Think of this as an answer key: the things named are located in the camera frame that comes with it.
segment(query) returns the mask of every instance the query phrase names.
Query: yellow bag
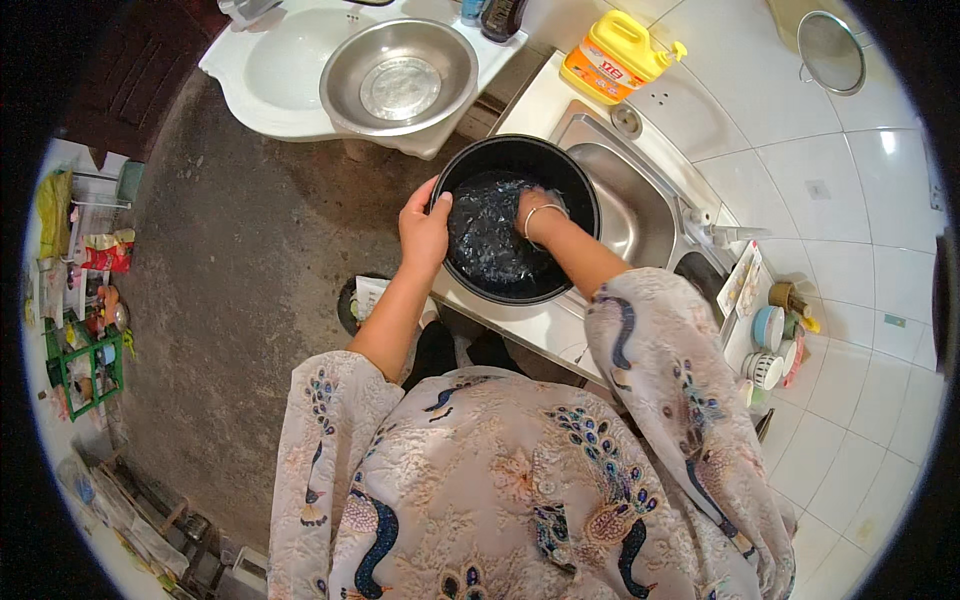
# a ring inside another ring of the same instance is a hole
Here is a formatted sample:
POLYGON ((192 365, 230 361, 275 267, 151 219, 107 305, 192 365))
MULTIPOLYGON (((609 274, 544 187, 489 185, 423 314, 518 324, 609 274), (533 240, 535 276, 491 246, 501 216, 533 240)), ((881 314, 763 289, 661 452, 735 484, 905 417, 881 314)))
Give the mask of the yellow bag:
POLYGON ((73 171, 54 171, 36 189, 34 202, 40 215, 39 258, 60 257, 70 245, 70 229, 67 227, 67 210, 70 192, 73 189, 73 171))

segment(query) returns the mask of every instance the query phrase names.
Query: mesh strainer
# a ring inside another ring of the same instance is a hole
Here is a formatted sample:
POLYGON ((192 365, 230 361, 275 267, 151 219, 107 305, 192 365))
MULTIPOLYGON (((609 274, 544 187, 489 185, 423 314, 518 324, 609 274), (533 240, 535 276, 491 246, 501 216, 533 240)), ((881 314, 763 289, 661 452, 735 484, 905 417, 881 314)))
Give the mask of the mesh strainer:
POLYGON ((863 46, 842 20, 824 11, 809 12, 797 29, 800 79, 816 82, 828 92, 852 96, 867 78, 863 46), (810 78, 804 78, 806 69, 810 78))

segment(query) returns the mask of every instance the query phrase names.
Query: stainless steel basin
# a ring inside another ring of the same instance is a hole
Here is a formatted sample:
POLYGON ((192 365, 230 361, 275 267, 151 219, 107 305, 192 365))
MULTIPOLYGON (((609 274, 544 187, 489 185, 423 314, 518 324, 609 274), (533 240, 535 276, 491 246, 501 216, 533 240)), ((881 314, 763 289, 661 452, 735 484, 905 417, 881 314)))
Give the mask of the stainless steel basin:
POLYGON ((596 189, 600 241, 635 267, 666 267, 677 237, 669 201, 609 148, 579 143, 567 152, 596 189))
MULTIPOLYGON (((579 101, 567 108, 550 141, 587 172, 600 204, 600 242, 635 267, 669 269, 689 280, 723 315, 716 296, 731 262, 684 234, 683 210, 692 207, 670 179, 634 144, 579 101)), ((575 304, 586 303, 576 291, 575 304)))

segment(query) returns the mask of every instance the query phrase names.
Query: faucet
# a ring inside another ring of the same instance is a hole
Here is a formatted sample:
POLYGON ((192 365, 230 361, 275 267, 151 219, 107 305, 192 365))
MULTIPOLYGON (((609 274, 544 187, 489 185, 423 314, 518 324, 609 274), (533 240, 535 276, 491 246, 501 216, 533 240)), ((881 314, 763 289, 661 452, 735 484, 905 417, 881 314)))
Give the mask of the faucet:
POLYGON ((767 228, 741 228, 715 225, 701 208, 687 207, 683 211, 684 233, 689 233, 704 246, 725 250, 733 242, 765 240, 773 237, 767 228))
POLYGON ((233 19, 240 29, 247 29, 283 0, 217 0, 220 12, 233 19))

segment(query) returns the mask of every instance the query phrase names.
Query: bowl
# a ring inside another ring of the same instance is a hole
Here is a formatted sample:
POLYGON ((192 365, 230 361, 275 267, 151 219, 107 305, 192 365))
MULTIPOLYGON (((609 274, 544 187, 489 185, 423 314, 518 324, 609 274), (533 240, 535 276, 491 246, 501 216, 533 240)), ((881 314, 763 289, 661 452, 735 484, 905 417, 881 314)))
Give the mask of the bowl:
POLYGON ((797 358, 797 341, 783 340, 777 348, 777 356, 783 357, 783 370, 790 371, 793 368, 793 361, 797 358))
POLYGON ((439 123, 476 92, 477 57, 463 35, 427 19, 377 23, 326 62, 320 101, 334 125, 404 135, 439 123))
POLYGON ((443 192, 453 194, 444 266, 471 292, 500 304, 537 304, 573 285, 546 250, 514 229, 515 183, 521 180, 519 187, 535 184, 558 192, 570 219, 600 239, 596 192, 566 152, 530 135, 496 135, 470 144, 440 173, 429 206, 443 192), (493 189, 497 193, 478 191, 493 189))
POLYGON ((761 390, 773 390, 783 376, 783 357, 765 352, 749 354, 743 361, 742 374, 761 390))
POLYGON ((776 350, 783 339, 786 313, 779 306, 764 306, 754 317, 754 340, 762 347, 776 350))

